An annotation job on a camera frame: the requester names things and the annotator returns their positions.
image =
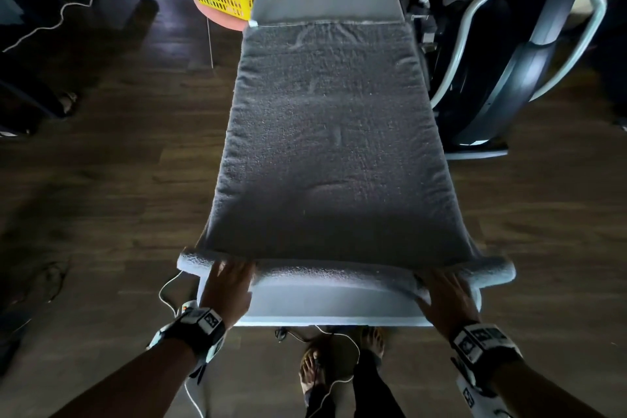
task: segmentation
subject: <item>dark wooden floor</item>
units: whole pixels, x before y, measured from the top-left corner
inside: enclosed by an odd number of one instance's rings
[[[158,302],[181,248],[206,221],[241,35],[191,0],[104,0],[16,55],[55,89],[79,90],[65,122],[0,143],[3,294],[36,310],[0,383],[0,415],[44,417],[142,351],[169,318]],[[627,135],[611,126],[595,76],[575,70],[529,105],[505,158],[451,164],[466,224],[519,277],[484,295],[485,319],[529,363],[610,417],[627,415]],[[50,264],[68,268],[43,304]],[[183,300],[191,280],[171,288]],[[212,363],[211,416],[303,414],[300,343],[234,330]],[[469,416],[433,330],[391,333],[384,378],[408,417]],[[338,416],[352,394],[341,390]],[[193,390],[196,394],[202,390]],[[169,416],[193,417],[183,394]]]

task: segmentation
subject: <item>hand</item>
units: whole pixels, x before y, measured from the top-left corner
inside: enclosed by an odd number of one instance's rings
[[[429,289],[431,304],[421,297],[417,297],[416,302],[427,320],[446,340],[454,339],[451,335],[462,327],[481,322],[466,281],[460,280],[453,273],[435,269],[416,273],[416,277]]]
[[[254,273],[255,263],[251,261],[215,261],[202,293],[200,307],[216,311],[222,317],[226,330],[229,330],[250,307],[253,295],[248,292],[248,287]]]

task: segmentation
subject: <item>cable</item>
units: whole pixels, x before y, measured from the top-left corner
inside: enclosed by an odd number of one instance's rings
[[[174,315],[175,319],[176,319],[176,316],[178,315],[178,308],[175,308],[170,302],[168,302],[168,300],[164,299],[164,297],[162,296],[162,293],[163,293],[163,290],[166,288],[166,286],[169,285],[176,278],[178,278],[181,275],[181,273],[183,272],[179,271],[173,278],[169,279],[166,284],[161,286],[161,289],[159,290],[159,294],[158,294],[159,301],[161,301],[162,303],[164,303],[166,306],[170,308],[170,311],[172,311],[172,314]],[[192,405],[194,406],[194,408],[200,415],[200,418],[205,418],[204,413],[202,413],[202,411],[200,410],[200,407],[192,398],[191,393],[189,393],[189,389],[187,388],[187,378],[185,378],[185,381],[183,382],[183,386],[185,387],[185,393],[187,394],[187,398],[189,398],[189,401],[192,402]]]
[[[23,37],[19,38],[18,41],[16,41],[15,43],[13,43],[11,46],[6,47],[3,51],[3,53],[8,52],[9,50],[12,50],[13,48],[17,47],[22,41],[26,40],[28,37],[30,37],[31,35],[36,34],[37,32],[39,32],[40,30],[54,30],[55,28],[58,28],[61,26],[61,24],[65,21],[65,18],[63,16],[63,12],[65,11],[65,9],[67,7],[70,7],[72,5],[78,5],[79,7],[87,7],[90,8],[91,5],[93,4],[94,0],[89,0],[89,3],[81,3],[81,2],[67,2],[64,3],[61,6],[61,11],[59,12],[59,16],[61,17],[61,19],[59,20],[59,22],[56,25],[53,26],[38,26],[36,29],[34,29],[32,32],[24,35]]]
[[[359,363],[359,359],[361,358],[361,350],[360,350],[360,348],[359,348],[359,345],[357,345],[357,343],[356,343],[356,342],[352,339],[352,337],[351,337],[351,336],[346,335],[346,334],[334,333],[334,332],[326,332],[326,331],[322,330],[322,329],[320,328],[320,326],[316,326],[316,327],[318,327],[318,330],[319,330],[320,332],[322,332],[323,334],[328,334],[328,335],[343,335],[344,337],[348,338],[348,339],[349,339],[349,340],[353,343],[353,345],[356,347],[356,349],[357,349],[357,363]],[[327,392],[327,394],[326,394],[326,395],[322,398],[322,401],[320,402],[320,406],[318,407],[318,409],[317,409],[315,412],[313,412],[313,413],[311,413],[311,414],[309,415],[309,418],[312,418],[312,417],[313,417],[316,413],[318,413],[318,412],[322,409],[322,406],[324,405],[324,401],[325,401],[325,400],[327,399],[327,397],[331,394],[331,390],[333,390],[333,385],[335,385],[336,383],[349,383],[352,379],[353,379],[353,375],[351,375],[351,376],[350,376],[349,378],[347,378],[347,379],[344,379],[344,380],[340,380],[340,379],[338,379],[338,380],[336,380],[335,382],[331,383],[331,386],[329,387],[329,391],[328,391],[328,392]]]
[[[172,311],[172,314],[174,314],[174,318],[176,319],[176,316],[178,315],[178,308],[174,308],[174,306],[172,305],[172,303],[170,303],[168,300],[164,299],[164,297],[162,296],[163,290],[166,288],[167,285],[169,285],[172,281],[174,281],[176,278],[178,278],[181,275],[182,271],[179,271],[177,273],[177,275],[175,277],[173,277],[172,279],[168,280],[168,282],[166,284],[164,284],[163,286],[161,286],[161,289],[159,290],[159,301],[161,301],[162,303],[164,303],[166,306],[168,306],[170,308],[170,311]]]

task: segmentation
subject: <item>pink chair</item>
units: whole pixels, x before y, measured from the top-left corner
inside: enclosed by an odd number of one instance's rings
[[[215,8],[209,7],[200,3],[199,0],[194,0],[196,7],[207,18],[207,36],[209,38],[209,57],[211,58],[211,68],[213,69],[213,52],[211,51],[211,29],[209,28],[209,20],[215,22],[218,25],[222,25],[224,28],[230,28],[231,30],[237,30],[243,32],[244,28],[248,26],[248,21],[238,17],[234,17]]]

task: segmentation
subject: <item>chair leg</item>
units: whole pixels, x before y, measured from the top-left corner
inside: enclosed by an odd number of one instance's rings
[[[209,38],[209,57],[211,58],[211,69],[213,70],[213,51],[211,50],[211,29],[209,28],[209,19],[207,19],[207,37]]]

